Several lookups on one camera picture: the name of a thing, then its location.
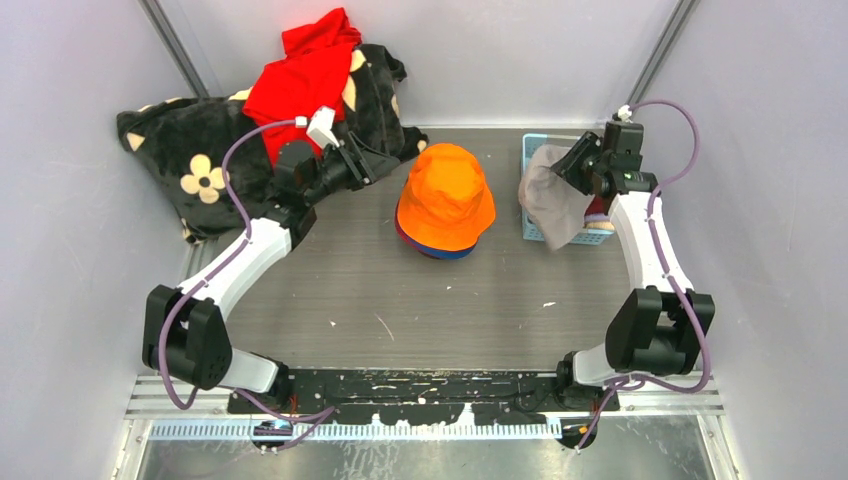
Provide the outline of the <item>grey bucket hat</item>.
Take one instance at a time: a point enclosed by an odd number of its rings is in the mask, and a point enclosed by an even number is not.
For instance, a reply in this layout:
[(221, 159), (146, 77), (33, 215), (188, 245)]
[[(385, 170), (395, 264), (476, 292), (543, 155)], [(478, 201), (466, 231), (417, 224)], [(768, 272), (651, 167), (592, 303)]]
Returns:
[(537, 148), (518, 186), (520, 205), (551, 251), (567, 245), (583, 228), (586, 210), (593, 200), (551, 170), (569, 151), (569, 147), (552, 144)]

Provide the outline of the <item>light blue plastic basket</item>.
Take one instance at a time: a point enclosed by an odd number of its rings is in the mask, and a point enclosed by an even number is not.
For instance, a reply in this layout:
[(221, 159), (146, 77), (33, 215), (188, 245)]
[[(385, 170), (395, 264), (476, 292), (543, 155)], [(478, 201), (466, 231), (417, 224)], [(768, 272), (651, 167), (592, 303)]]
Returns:
[[(520, 173), (524, 174), (527, 166), (538, 148), (544, 145), (557, 145), (570, 148), (578, 135), (561, 135), (547, 133), (525, 133), (521, 142)], [(528, 241), (543, 242), (541, 231), (531, 221), (525, 208), (521, 210), (522, 238)], [(570, 242), (571, 245), (599, 246), (614, 234), (613, 230), (584, 228)]]

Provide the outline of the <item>orange hat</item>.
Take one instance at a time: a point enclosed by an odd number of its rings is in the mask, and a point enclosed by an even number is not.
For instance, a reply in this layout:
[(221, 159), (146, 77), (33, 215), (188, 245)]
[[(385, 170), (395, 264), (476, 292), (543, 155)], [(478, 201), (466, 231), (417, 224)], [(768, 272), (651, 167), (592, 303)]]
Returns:
[(433, 144), (421, 152), (396, 206), (397, 224), (410, 240), (450, 252), (474, 247), (496, 217), (480, 162), (470, 151), (450, 143)]

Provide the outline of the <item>red bucket hat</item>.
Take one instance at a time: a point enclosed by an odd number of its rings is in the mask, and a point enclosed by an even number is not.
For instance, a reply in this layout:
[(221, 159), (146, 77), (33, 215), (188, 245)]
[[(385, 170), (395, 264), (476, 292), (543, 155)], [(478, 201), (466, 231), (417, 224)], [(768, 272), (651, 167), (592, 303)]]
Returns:
[(419, 254), (421, 254), (421, 255), (423, 255), (423, 256), (425, 256), (425, 257), (427, 257), (427, 258), (431, 258), (431, 255), (430, 255), (430, 254), (429, 254), (429, 253), (428, 253), (428, 252), (427, 252), (427, 251), (426, 251), (426, 250), (425, 250), (425, 249), (424, 249), (424, 248), (423, 248), (420, 244), (416, 243), (414, 240), (412, 240), (412, 239), (411, 239), (411, 238), (410, 238), (410, 237), (406, 234), (406, 232), (402, 229), (402, 227), (401, 227), (401, 225), (400, 225), (400, 223), (399, 223), (399, 219), (398, 219), (398, 217), (397, 217), (397, 216), (394, 216), (394, 226), (395, 226), (396, 233), (398, 234), (398, 236), (400, 237), (400, 239), (401, 239), (401, 240), (402, 240), (402, 241), (403, 241), (403, 242), (404, 242), (407, 246), (409, 246), (409, 247), (410, 247), (410, 248), (412, 248), (414, 251), (416, 251), (417, 253), (419, 253)]

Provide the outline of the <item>blue bucket hat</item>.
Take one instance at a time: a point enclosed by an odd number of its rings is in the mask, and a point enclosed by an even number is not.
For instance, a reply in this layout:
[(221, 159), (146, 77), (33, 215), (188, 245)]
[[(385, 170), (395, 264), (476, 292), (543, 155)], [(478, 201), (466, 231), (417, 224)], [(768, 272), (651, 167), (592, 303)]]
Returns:
[(462, 259), (462, 258), (465, 258), (468, 255), (470, 255), (473, 252), (473, 250), (475, 249), (475, 245), (472, 245), (469, 248), (461, 249), (461, 250), (443, 250), (443, 249), (436, 249), (436, 248), (433, 248), (433, 247), (428, 247), (428, 246), (423, 245), (423, 244), (420, 244), (420, 245), (431, 255), (431, 258), (438, 259), (438, 260), (458, 260), (458, 259)]

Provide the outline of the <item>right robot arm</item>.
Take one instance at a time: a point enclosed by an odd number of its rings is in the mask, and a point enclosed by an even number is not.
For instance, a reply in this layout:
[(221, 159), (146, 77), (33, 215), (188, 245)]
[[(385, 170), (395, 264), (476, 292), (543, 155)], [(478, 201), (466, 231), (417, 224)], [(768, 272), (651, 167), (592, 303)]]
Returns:
[(594, 388), (690, 373), (715, 315), (712, 297), (695, 291), (676, 259), (658, 180), (641, 169), (643, 137), (642, 125), (612, 120), (602, 135), (584, 133), (552, 167), (578, 192), (602, 201), (631, 288), (604, 341), (560, 362), (555, 396), (567, 410), (582, 409)]

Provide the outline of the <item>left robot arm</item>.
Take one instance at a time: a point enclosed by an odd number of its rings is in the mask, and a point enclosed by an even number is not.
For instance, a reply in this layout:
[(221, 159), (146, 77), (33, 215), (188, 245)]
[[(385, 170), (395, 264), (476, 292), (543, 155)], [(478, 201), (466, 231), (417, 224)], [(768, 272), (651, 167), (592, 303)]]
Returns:
[(272, 176), (278, 202), (251, 219), (197, 274), (176, 287), (159, 285), (149, 293), (143, 363), (200, 390), (250, 391), (269, 413), (285, 409), (292, 397), (286, 366), (233, 347), (226, 320), (253, 284), (306, 237), (320, 201), (340, 190), (370, 186), (401, 163), (352, 133), (338, 146), (327, 146), (322, 156), (304, 141), (283, 146)]

